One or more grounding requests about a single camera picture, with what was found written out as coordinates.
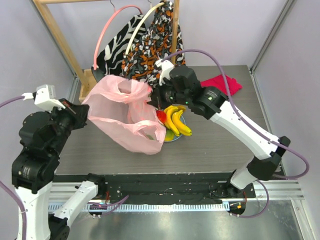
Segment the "red apple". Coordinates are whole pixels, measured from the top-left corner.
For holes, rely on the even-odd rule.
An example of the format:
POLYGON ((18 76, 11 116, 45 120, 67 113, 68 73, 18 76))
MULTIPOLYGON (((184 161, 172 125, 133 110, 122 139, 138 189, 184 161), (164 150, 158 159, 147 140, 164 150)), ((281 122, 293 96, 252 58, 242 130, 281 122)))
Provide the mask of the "red apple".
POLYGON ((167 120, 167 114, 163 110, 157 110, 156 115, 161 123, 165 123, 167 120))

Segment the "pink peach plastic bag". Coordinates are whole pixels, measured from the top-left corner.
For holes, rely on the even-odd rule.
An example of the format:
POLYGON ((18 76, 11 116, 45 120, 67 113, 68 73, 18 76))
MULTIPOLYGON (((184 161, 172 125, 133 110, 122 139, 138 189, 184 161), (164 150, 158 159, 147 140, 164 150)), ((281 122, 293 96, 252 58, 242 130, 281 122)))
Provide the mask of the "pink peach plastic bag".
POLYGON ((166 129, 149 105, 151 87, 134 79, 106 75, 82 104, 88 120, 126 150, 154 155, 161 151, 166 129))

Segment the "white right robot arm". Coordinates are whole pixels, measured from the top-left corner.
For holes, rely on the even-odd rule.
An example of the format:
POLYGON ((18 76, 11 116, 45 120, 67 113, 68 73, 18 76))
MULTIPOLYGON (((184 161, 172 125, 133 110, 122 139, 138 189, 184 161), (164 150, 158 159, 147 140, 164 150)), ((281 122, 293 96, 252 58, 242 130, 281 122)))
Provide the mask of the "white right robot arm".
POLYGON ((230 197, 238 197, 256 180, 272 178, 291 143, 288 137, 265 131, 237 107, 232 107, 229 98, 218 88, 202 87, 193 69, 164 61, 157 64, 156 70, 160 75, 153 86, 150 105, 162 109, 172 104, 187 106, 194 114, 229 131, 253 153, 253 159, 235 170, 226 184, 230 197))

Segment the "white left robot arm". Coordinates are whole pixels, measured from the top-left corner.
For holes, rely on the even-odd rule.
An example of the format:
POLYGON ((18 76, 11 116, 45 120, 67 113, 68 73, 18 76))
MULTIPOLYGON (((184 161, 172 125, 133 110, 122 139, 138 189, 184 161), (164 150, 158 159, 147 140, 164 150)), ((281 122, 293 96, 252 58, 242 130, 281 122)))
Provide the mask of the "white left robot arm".
POLYGON ((105 178, 89 173, 62 207, 49 213, 49 198, 60 154, 73 130, 86 126, 90 107, 61 98, 50 110, 29 114, 19 130, 22 151, 11 167, 20 201, 19 240, 66 240, 87 203, 102 199, 105 178))

